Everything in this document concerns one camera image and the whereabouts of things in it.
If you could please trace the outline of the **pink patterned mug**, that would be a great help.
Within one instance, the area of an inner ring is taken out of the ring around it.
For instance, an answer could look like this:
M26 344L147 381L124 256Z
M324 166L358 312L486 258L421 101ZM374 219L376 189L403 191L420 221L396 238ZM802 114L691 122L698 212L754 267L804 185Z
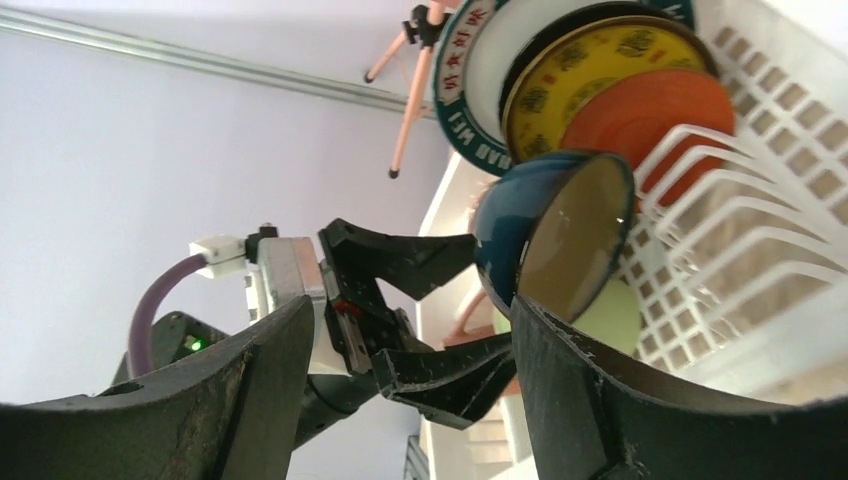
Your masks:
M481 203L483 202L483 200L486 198L486 195L489 192L489 190L490 190L490 185L487 185L484 188L482 188L476 194L471 205L467 209L467 232L468 233L472 233L473 230L474 230L477 211L478 211Z

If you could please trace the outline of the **yellow patterned plate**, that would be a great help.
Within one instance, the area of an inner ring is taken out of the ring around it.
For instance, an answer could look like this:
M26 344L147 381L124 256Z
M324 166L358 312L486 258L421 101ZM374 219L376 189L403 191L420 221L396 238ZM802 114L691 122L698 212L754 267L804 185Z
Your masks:
M518 164L553 150L592 97L624 78L664 68L718 75L706 45L671 19L623 15L556 38L504 82L500 125L508 155Z

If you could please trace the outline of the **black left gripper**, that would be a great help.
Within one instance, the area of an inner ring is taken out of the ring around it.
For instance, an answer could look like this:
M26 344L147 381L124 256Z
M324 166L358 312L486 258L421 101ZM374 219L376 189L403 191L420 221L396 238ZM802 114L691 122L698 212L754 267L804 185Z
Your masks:
M318 232L325 259L344 302L375 302L381 279L406 296L421 300L473 263L475 239L452 236L399 236L371 231L335 219ZM337 320L325 291L312 241L280 237L262 225L245 241L248 274L245 293L255 323L293 297L312 301L312 351L296 430L313 438L356 413L380 393L411 406L425 419L456 430L481 420L516 377L509 332L441 351L384 349L372 358L373 375L350 373L345 356L332 344Z

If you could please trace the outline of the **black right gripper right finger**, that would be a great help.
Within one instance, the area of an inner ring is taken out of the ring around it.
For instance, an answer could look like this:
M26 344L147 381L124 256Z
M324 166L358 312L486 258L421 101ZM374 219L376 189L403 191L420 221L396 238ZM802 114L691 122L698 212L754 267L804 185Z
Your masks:
M645 365L532 299L510 312L542 479L843 479L845 399L793 407Z

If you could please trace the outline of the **light green mug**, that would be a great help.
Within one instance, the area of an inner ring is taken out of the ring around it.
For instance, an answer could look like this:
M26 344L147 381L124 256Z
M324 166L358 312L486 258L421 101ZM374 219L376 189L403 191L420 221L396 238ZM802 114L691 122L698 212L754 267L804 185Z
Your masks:
M642 328L636 294L624 281L611 278L586 305L587 295L596 290L593 283L580 281L530 280L517 288L514 298L526 295L580 332L632 356Z

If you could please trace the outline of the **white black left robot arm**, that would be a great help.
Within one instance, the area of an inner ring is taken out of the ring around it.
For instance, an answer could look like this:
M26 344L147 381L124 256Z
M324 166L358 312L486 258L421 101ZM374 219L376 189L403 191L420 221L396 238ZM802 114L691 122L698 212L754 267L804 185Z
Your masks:
M511 339L490 330L436 350L417 339L406 312L389 307L385 281L421 300L472 261L472 236L397 236L337 219L316 240L283 238L266 224L244 238L207 237L143 295L122 363L129 379L198 353L221 331L186 314L157 316L183 279L244 273L249 312L259 320L289 298L310 297L315 324L294 443L301 446L375 396L415 408L456 430L481 420L515 381Z

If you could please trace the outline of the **white plate green patterned rim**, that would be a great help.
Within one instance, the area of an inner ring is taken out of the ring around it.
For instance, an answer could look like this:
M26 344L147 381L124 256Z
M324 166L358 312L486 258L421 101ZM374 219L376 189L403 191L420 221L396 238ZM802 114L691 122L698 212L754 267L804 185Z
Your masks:
M498 120L501 87L525 43L549 23L582 6L605 1L466 1L446 26L434 73L437 118L458 154L501 176L515 163ZM636 1L668 11L694 32L688 1Z

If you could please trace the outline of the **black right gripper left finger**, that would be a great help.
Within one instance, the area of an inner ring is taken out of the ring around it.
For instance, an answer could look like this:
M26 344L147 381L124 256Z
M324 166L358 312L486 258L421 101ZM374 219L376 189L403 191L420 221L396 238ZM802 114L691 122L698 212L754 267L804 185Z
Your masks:
M5 479L282 479L313 340L301 296L203 351L109 388L1 409Z

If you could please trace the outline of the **orange saucer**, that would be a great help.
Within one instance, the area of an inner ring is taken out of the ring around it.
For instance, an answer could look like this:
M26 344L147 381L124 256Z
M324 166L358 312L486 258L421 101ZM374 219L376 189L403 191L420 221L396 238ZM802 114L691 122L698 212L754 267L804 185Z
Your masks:
M735 111L717 79L686 69L629 76L578 110L559 147L613 152L636 168L678 124L735 133Z

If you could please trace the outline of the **pink mug white interior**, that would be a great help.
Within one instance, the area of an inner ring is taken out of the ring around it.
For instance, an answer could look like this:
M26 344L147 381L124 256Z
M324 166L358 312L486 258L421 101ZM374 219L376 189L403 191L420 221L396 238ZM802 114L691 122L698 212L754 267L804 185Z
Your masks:
M460 303L452 330L442 340L444 347L509 332L506 317L494 306L482 287L471 289Z

